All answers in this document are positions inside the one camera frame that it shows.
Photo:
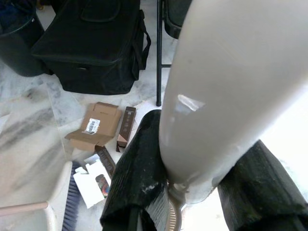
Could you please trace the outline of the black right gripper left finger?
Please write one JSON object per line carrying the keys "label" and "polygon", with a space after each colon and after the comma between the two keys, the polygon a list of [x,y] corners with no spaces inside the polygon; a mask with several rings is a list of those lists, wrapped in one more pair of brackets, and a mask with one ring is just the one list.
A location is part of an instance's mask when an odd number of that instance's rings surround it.
{"label": "black right gripper left finger", "polygon": [[116,164],[100,218],[102,231],[165,231],[167,174],[160,155],[161,110],[148,112]]}

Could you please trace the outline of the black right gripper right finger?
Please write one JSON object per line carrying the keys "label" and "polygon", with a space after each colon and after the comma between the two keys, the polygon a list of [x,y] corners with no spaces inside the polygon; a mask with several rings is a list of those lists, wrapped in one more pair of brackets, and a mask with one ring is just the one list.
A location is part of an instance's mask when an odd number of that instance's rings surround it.
{"label": "black right gripper right finger", "polygon": [[237,161],[218,194],[229,231],[308,231],[308,202],[262,141]]}

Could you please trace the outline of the beige broom with purple bristles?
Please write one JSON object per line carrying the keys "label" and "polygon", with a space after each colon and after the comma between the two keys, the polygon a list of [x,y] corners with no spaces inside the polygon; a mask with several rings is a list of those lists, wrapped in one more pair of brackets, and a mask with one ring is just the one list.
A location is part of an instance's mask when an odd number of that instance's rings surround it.
{"label": "beige broom with purple bristles", "polygon": [[76,231],[80,192],[73,175],[77,162],[65,163],[46,201],[0,208],[0,231]]}

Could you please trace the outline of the beige long-handled dustpan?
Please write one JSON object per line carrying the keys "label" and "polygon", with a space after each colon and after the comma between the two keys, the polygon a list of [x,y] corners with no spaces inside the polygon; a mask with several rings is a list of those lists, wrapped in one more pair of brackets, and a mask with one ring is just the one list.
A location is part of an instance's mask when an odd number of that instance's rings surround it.
{"label": "beige long-handled dustpan", "polygon": [[192,0],[159,123],[173,231],[307,83],[308,0]]}

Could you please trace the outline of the slim dark brown box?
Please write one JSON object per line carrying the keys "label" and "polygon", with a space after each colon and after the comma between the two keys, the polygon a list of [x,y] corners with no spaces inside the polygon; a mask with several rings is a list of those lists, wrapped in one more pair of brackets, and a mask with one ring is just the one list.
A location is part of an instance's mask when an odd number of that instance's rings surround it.
{"label": "slim dark brown box", "polygon": [[108,150],[103,146],[95,146],[95,153],[99,156],[100,161],[102,162],[103,166],[105,167],[109,177],[112,179],[116,164],[113,161],[111,155],[109,154]]}
{"label": "slim dark brown box", "polygon": [[135,116],[136,108],[127,106],[124,112],[121,128],[116,142],[117,152],[120,152],[120,148],[126,148],[132,131]]}

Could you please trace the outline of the white printed carton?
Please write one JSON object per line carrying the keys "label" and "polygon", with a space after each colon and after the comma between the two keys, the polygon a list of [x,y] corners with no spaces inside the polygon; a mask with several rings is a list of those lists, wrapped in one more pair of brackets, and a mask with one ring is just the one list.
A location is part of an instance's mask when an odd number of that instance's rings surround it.
{"label": "white printed carton", "polygon": [[84,162],[84,167],[74,170],[73,178],[86,208],[89,209],[108,196],[115,168],[113,164],[104,164],[98,154],[90,156]]}

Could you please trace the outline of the flattened brown cardboard box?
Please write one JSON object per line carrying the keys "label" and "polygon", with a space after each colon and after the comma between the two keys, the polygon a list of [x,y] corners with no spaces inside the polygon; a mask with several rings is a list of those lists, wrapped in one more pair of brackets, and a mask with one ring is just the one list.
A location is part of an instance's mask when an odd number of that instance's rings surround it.
{"label": "flattened brown cardboard box", "polygon": [[74,148],[93,152],[96,146],[103,147],[114,138],[121,116],[122,111],[117,105],[91,103],[80,128],[65,138]]}

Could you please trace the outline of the black folding chair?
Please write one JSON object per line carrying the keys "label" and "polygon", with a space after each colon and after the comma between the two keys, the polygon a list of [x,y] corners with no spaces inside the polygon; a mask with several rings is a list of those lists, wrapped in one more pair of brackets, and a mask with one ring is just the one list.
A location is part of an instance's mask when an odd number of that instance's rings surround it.
{"label": "black folding chair", "polygon": [[163,30],[178,39],[192,0],[157,0],[156,29],[156,105],[162,105],[162,69],[170,68],[171,64],[162,63]]}

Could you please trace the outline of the black fabric storage bag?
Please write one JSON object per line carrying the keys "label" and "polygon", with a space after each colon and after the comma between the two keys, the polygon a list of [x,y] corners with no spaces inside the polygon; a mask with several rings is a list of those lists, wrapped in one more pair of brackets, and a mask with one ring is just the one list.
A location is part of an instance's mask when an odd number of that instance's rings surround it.
{"label": "black fabric storage bag", "polygon": [[32,47],[66,91],[130,92],[146,68],[151,38],[140,0],[65,0]]}

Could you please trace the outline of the black round bin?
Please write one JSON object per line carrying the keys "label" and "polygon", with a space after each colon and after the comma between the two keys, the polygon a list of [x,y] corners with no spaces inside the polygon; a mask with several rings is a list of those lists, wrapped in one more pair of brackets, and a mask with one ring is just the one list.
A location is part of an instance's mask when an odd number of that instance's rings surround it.
{"label": "black round bin", "polygon": [[44,34],[36,9],[37,0],[0,0],[0,61],[24,77],[52,75],[46,64],[31,54]]}

